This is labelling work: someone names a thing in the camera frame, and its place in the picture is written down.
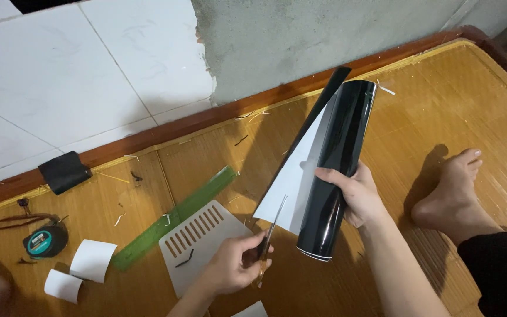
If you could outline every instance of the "right hand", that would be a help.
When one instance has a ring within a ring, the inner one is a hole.
[[[317,168],[314,174],[321,180],[340,187],[348,203],[344,218],[356,228],[379,217],[390,217],[378,195],[371,171],[361,160],[351,178],[337,170],[325,168]]]

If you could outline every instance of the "vinyl wrap film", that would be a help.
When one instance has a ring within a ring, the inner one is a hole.
[[[335,169],[347,176],[355,174],[376,88],[374,82],[348,81],[330,98],[331,117],[318,167]],[[346,207],[340,188],[315,176],[297,247],[308,256],[329,261]]]

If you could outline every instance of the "brown cord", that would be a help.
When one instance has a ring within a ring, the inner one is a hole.
[[[10,226],[5,226],[5,227],[0,227],[0,230],[17,228],[17,227],[23,227],[23,226],[30,225],[31,223],[35,223],[35,222],[38,222],[38,221],[41,221],[41,220],[45,220],[45,219],[50,219],[50,220],[52,220],[54,222],[58,221],[58,219],[56,219],[56,216],[54,216],[52,214],[14,215],[14,216],[11,216],[11,217],[0,219],[0,223],[11,222],[11,221],[16,221],[16,220],[28,220],[28,221],[23,222],[23,223],[19,223],[17,225],[10,225]]]

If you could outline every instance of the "black pants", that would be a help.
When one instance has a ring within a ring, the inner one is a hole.
[[[507,316],[507,232],[472,237],[457,252],[481,290],[481,312]]]

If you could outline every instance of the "left hand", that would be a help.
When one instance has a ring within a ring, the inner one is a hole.
[[[256,253],[255,248],[266,234],[267,230],[251,237],[225,239],[197,283],[213,295],[234,293],[249,285],[261,269],[261,261],[251,264],[250,253]],[[269,252],[273,252],[273,246],[269,247]],[[271,259],[268,259],[266,269],[270,265]]]

